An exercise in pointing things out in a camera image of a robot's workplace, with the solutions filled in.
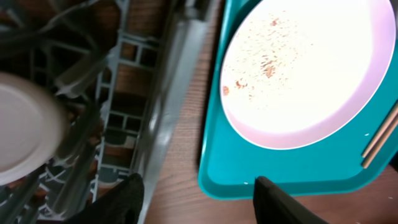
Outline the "white paper cup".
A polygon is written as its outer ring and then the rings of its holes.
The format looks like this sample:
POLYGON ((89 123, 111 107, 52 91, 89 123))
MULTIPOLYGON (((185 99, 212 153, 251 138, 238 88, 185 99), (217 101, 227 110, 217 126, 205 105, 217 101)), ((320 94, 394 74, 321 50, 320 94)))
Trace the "white paper cup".
POLYGON ((51 159, 69 132, 64 107, 43 87, 1 73, 1 185, 51 159))

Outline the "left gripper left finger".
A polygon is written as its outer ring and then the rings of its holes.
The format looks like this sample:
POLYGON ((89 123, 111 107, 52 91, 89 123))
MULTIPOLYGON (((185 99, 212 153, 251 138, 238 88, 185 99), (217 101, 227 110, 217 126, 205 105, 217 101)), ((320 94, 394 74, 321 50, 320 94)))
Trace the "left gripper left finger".
POLYGON ((137 224, 144 201, 144 183, 135 173, 64 224, 137 224))

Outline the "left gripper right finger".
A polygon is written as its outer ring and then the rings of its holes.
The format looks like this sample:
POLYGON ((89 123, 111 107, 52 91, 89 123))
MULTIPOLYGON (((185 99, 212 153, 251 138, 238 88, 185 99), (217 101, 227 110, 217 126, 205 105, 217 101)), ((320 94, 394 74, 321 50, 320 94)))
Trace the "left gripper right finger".
POLYGON ((258 224, 327 224, 263 176, 255 179, 252 201, 258 224))

